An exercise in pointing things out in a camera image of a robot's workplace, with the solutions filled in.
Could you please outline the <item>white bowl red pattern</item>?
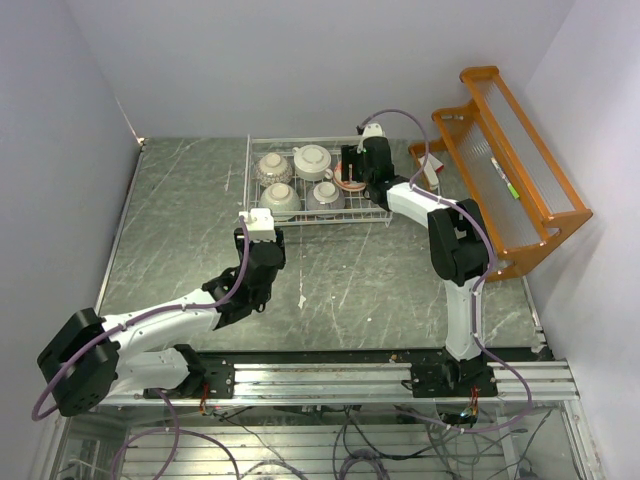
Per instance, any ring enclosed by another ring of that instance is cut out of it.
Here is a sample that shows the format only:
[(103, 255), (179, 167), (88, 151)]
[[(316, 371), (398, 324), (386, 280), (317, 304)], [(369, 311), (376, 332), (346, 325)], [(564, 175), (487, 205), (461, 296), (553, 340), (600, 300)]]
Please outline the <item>white bowl red pattern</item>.
[(361, 192), (366, 188), (366, 184), (352, 180), (342, 180), (342, 162), (339, 161), (333, 170), (333, 181), (342, 190), (347, 192)]

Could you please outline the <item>white wire dish rack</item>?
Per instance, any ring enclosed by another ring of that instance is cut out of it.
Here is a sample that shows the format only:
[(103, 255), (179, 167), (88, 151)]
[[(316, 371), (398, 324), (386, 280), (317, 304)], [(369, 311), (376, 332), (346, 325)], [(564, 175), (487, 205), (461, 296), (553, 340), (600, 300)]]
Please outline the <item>white wire dish rack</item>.
[[(256, 168), (259, 160), (267, 154), (275, 153), (294, 167), (294, 149), (306, 145), (318, 145), (325, 148), (331, 157), (331, 167), (337, 166), (341, 160), (341, 147), (358, 143), (356, 136), (338, 137), (300, 137), (300, 138), (256, 138), (249, 135), (246, 142), (246, 159), (244, 174), (243, 207), (245, 210), (258, 208), (266, 191), (258, 180)], [(321, 224), (348, 223), (384, 223), (388, 225), (393, 217), (367, 199), (361, 192), (345, 192), (337, 188), (345, 199), (345, 207), (329, 211), (311, 210), (306, 205), (308, 195), (313, 191), (316, 182), (303, 180), (296, 172), (288, 182), (299, 198), (300, 207), (293, 211), (273, 213), (276, 226), (302, 226)]]

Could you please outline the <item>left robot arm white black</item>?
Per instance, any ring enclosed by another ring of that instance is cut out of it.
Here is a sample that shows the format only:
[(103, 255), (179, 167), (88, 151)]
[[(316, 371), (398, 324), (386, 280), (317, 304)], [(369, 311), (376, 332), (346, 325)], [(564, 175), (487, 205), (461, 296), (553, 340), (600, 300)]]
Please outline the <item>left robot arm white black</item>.
[(53, 412), (76, 416), (110, 396), (136, 390), (196, 395), (206, 369), (178, 339), (262, 312), (286, 264), (280, 228), (260, 234), (241, 226), (234, 241), (239, 265), (175, 300), (125, 314), (100, 316), (92, 308), (75, 312), (37, 358), (47, 385), (32, 418), (42, 420)]

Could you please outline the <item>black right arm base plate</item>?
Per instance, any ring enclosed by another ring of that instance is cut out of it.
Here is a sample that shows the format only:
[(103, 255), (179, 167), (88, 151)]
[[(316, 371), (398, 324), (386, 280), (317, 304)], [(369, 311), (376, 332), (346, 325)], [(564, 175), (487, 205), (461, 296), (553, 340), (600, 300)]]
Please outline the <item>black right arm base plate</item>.
[(482, 359), (412, 364), (404, 385), (414, 398), (495, 397), (498, 388), (494, 370)]

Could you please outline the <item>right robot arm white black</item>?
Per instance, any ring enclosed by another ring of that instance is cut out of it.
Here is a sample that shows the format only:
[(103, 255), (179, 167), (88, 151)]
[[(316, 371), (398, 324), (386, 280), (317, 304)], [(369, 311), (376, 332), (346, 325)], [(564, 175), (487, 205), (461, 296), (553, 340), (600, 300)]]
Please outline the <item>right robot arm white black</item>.
[(450, 394), (465, 394), (476, 383), (466, 362), (483, 352), (482, 290), (494, 252), (478, 204), (428, 192), (398, 175), (388, 139), (363, 138), (341, 147), (341, 176), (365, 185), (365, 196), (384, 210), (403, 215), (427, 229), (431, 264), (444, 281), (448, 327), (445, 348), (457, 362), (440, 373)]

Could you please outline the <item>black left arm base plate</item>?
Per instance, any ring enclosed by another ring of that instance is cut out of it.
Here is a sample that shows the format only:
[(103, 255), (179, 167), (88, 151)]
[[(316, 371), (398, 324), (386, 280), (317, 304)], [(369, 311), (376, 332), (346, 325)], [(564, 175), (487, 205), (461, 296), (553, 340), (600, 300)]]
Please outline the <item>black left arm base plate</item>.
[(231, 399), (234, 395), (235, 369), (223, 359), (187, 365), (187, 377), (174, 388), (145, 389), (145, 399), (159, 399), (162, 392), (169, 399)]

